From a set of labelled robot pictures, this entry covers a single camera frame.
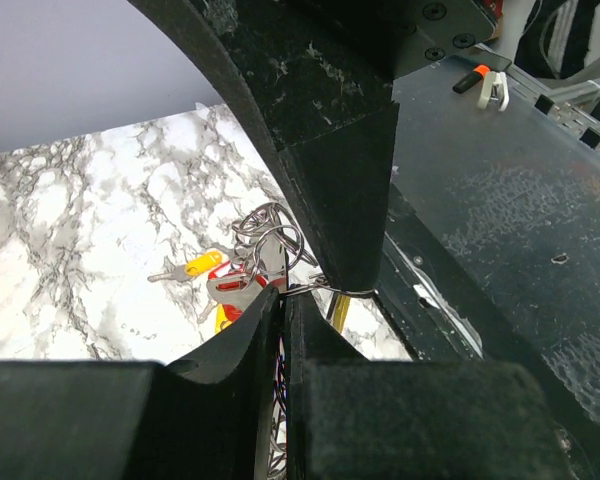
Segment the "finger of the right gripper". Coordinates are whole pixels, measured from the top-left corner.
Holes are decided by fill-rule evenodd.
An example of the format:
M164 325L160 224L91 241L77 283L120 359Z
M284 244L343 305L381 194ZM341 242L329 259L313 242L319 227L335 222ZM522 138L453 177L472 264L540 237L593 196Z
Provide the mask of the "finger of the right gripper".
M211 83L280 186L328 284L378 277L394 82L488 39L482 1L139 1Z

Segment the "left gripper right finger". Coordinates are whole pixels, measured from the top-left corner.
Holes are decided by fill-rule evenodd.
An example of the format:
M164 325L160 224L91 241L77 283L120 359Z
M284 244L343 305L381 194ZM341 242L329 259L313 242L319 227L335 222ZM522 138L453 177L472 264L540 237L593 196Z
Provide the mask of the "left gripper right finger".
M566 479L544 397L518 365L364 358L309 294L286 302L292 479Z

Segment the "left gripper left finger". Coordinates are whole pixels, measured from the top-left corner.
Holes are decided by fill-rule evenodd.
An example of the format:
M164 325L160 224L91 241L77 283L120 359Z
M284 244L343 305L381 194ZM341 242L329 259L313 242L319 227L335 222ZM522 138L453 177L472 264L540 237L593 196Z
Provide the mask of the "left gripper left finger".
M0 479L263 479L280 295L162 365L0 361Z

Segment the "round metal keyring disc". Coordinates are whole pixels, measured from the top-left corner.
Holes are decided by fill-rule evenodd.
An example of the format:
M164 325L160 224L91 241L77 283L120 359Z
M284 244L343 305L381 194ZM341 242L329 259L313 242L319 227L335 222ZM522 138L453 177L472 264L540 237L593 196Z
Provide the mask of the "round metal keyring disc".
M372 364L330 326L307 287L288 286L296 263L315 259L289 212L267 203L233 223L233 266L248 288L265 278L279 298L258 364L264 384L254 476L269 478L269 454L277 445L273 413L288 421L284 476L289 479L372 479L368 459L371 429L364 421L365 387Z

